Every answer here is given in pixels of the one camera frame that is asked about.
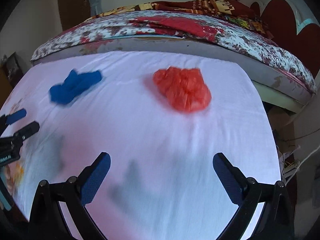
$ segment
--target white cable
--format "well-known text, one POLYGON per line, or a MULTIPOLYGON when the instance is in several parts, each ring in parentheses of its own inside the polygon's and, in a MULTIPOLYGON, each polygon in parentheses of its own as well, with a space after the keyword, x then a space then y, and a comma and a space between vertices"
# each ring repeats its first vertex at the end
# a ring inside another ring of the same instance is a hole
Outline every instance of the white cable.
POLYGON ((298 144, 298 147, 295 148, 292 152, 290 152, 290 155, 294 154, 295 151, 300 150, 300 149, 301 149, 300 144, 298 144))
POLYGON ((300 164, 297 166, 297 168, 296 168, 296 170, 294 171, 294 173, 293 173, 293 174, 289 177, 289 179, 286 181, 286 183, 285 183, 286 186, 287 186, 287 184, 289 183, 289 181, 293 178, 293 176, 297 173, 297 171, 299 170, 300 166, 301 166, 311 155, 313 155, 315 152, 317 152, 319 149, 320 149, 320 144, 319 144, 319 146, 318 146, 315 150, 313 150, 311 153, 309 153, 309 155, 308 155, 307 157, 305 157, 302 162, 300 162, 300 164))

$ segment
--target red cloth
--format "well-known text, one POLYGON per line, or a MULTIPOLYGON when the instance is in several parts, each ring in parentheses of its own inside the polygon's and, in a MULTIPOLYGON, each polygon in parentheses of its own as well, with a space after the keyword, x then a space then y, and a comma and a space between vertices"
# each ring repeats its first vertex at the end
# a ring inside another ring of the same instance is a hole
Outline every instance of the red cloth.
POLYGON ((153 74, 153 82, 175 109, 195 112, 205 109, 211 101, 211 93, 204 83, 200 69, 169 67, 153 74))

